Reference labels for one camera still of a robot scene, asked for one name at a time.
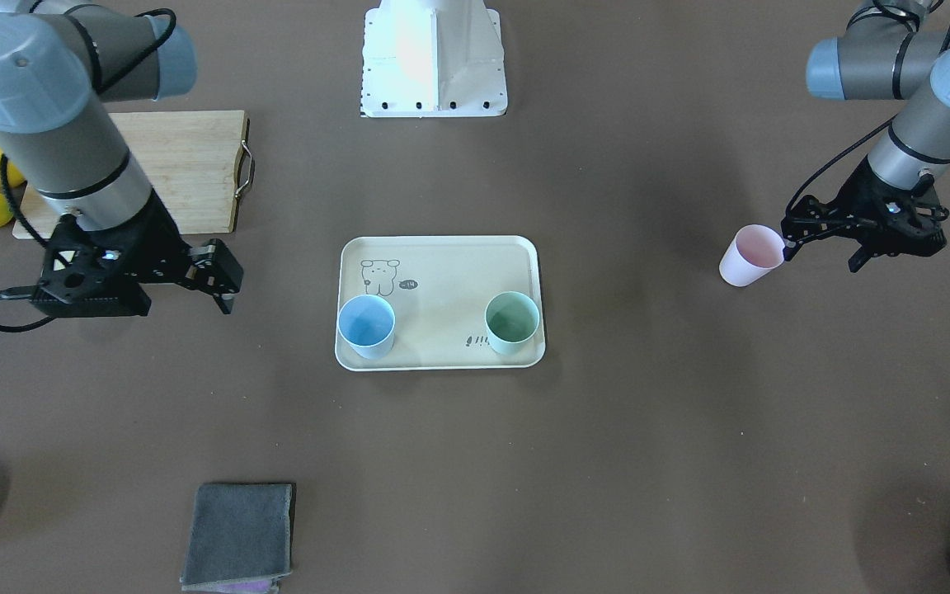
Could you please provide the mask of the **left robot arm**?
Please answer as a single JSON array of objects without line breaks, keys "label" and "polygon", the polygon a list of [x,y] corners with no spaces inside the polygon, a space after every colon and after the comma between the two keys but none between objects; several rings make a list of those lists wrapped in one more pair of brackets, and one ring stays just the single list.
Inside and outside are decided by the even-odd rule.
[{"label": "left robot arm", "polygon": [[814,97],[904,106],[868,135],[875,145],[833,200],[796,191],[781,222],[785,260],[830,237],[857,242],[854,273],[873,258],[928,258],[946,247],[949,211],[935,185],[950,167],[950,27],[921,30],[931,5],[864,1],[841,37],[811,50],[806,83]]}]

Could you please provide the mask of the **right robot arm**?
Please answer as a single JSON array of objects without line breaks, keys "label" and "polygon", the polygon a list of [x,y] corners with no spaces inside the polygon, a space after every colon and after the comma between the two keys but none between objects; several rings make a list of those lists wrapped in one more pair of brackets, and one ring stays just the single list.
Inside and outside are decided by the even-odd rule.
[{"label": "right robot arm", "polygon": [[233,311],[241,264],[221,240],[182,239],[105,107],[180,97],[196,76],[195,45],[168,8],[0,1],[0,185],[17,166],[58,216],[39,238],[38,281],[0,302],[29,302],[43,323],[146,316],[144,285],[179,285]]}]

